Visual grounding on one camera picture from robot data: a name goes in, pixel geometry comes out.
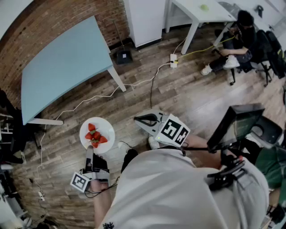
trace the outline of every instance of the dustpan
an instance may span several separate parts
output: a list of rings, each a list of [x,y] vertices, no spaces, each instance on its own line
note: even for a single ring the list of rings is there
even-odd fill
[[[116,31],[117,31],[117,34],[118,34],[118,37],[120,39],[120,42],[121,42],[121,46],[123,49],[120,49],[116,52],[116,63],[118,65],[120,64],[129,64],[129,63],[132,63],[133,62],[133,58],[132,58],[132,54],[131,54],[131,51],[130,50],[126,50],[124,45],[123,45],[123,42],[121,40],[121,37],[120,37],[120,34],[119,34],[119,31],[118,31],[118,28],[117,28],[117,25],[115,23],[115,21],[113,20],[113,23],[115,25],[115,28],[116,28]]]

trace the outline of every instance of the white table leg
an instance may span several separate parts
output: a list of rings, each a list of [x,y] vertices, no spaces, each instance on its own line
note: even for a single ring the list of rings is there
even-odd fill
[[[216,38],[215,42],[214,42],[214,46],[217,46],[219,44],[219,42],[222,40],[223,38],[223,34],[225,32],[228,31],[228,29],[232,26],[233,22],[229,22],[227,23],[227,25],[224,27],[224,29],[222,30],[222,32],[220,33],[220,35],[218,36],[218,38]]]
[[[63,121],[60,120],[51,120],[51,119],[32,119],[31,121],[29,121],[28,123],[31,124],[46,124],[46,125],[63,125]]]
[[[120,87],[120,89],[122,91],[126,91],[126,88],[124,86],[124,84],[122,83],[119,75],[117,74],[115,68],[112,66],[109,69],[107,69],[107,71],[110,73],[110,75],[112,76],[112,78],[115,80],[115,82],[117,83],[117,85]]]
[[[195,32],[196,32],[196,30],[198,28],[198,25],[199,25],[199,23],[193,20],[192,26],[189,29],[189,33],[188,33],[187,39],[186,39],[186,41],[184,43],[184,46],[182,48],[182,51],[181,51],[182,55],[186,54],[186,52],[188,50],[188,47],[189,47],[189,45],[190,45],[190,43],[191,43],[191,41],[193,39],[193,36],[194,36],[194,34],[195,34]]]
[[[171,26],[171,18],[174,15],[174,3],[172,0],[169,0],[169,6],[168,6],[168,11],[167,11],[167,16],[166,16],[166,27],[165,27],[165,32],[168,33],[170,31],[170,26]]]

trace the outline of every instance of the blue table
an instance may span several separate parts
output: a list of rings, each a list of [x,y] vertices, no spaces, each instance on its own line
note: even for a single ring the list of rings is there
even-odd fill
[[[23,69],[23,124],[62,125],[62,121],[34,117],[72,88],[106,70],[126,91],[95,17],[90,17],[53,40]]]

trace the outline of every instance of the white sneaker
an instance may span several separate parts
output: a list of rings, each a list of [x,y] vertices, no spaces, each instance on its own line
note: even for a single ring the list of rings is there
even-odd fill
[[[131,149],[129,145],[127,145],[125,142],[122,141],[118,142],[117,146],[124,153],[127,153],[128,150]]]
[[[227,62],[224,65],[223,69],[231,69],[231,68],[237,68],[240,64],[238,63],[237,58],[234,55],[229,55],[227,57]]]
[[[210,65],[205,66],[204,69],[201,70],[201,74],[206,76],[207,74],[211,73],[212,69],[210,68]]]
[[[25,155],[24,155],[24,152],[21,152],[21,156],[22,156],[22,160],[23,160],[23,164],[27,164],[27,161],[25,159]]]
[[[152,136],[148,138],[148,142],[151,149],[160,148],[159,142],[157,142]]]

